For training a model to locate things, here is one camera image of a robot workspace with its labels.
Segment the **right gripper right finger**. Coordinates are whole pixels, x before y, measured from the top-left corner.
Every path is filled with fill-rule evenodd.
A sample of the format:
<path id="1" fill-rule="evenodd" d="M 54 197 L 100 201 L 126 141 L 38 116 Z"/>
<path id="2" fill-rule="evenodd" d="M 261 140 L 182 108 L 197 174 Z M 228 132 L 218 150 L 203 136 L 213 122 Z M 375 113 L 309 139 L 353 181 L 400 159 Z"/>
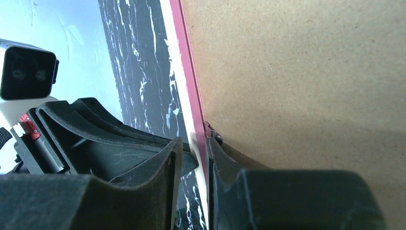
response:
<path id="1" fill-rule="evenodd" d="M 369 186 L 342 170 L 248 169 L 206 139 L 212 230 L 384 230 Z"/>

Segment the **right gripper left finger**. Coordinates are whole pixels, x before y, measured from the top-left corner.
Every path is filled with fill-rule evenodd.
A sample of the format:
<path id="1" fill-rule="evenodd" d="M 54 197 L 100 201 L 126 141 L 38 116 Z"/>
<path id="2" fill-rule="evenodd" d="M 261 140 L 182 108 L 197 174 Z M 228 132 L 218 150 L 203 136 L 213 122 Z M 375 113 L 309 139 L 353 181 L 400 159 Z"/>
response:
<path id="1" fill-rule="evenodd" d="M 8 174 L 0 178 L 3 230 L 171 230 L 183 142 L 110 182 L 93 175 Z"/>

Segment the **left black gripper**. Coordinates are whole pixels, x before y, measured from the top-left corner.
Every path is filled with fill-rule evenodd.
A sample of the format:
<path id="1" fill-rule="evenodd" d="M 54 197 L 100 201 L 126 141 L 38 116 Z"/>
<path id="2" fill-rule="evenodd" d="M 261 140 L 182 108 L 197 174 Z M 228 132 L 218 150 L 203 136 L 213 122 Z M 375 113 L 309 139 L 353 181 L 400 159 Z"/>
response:
<path id="1" fill-rule="evenodd" d="M 17 165 L 9 174 L 92 174 L 110 183 L 147 183 L 178 180 L 199 165 L 181 138 L 127 126 L 92 97 L 31 108 L 10 132 Z"/>

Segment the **pink wooden picture frame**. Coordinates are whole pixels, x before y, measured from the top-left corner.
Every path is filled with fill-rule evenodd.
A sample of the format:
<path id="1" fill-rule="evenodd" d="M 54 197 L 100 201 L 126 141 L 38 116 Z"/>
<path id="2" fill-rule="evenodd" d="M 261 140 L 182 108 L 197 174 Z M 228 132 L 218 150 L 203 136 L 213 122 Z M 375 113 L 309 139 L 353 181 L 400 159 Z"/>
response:
<path id="1" fill-rule="evenodd" d="M 186 133 L 191 150 L 196 155 L 199 163 L 196 179 L 202 199 L 202 212 L 207 228 L 212 230 L 209 209 L 209 157 L 205 150 L 206 120 L 195 71 L 184 5 L 181 0 L 162 0 L 160 4 Z"/>

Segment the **brown cardboard backing board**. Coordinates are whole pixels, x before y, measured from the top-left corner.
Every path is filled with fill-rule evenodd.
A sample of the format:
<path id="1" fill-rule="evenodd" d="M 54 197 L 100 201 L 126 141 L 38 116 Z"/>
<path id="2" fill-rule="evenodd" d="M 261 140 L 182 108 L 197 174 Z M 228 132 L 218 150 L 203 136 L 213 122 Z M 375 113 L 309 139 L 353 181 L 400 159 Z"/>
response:
<path id="1" fill-rule="evenodd" d="M 406 3 L 185 0 L 207 121 L 271 168 L 345 169 L 406 227 Z"/>

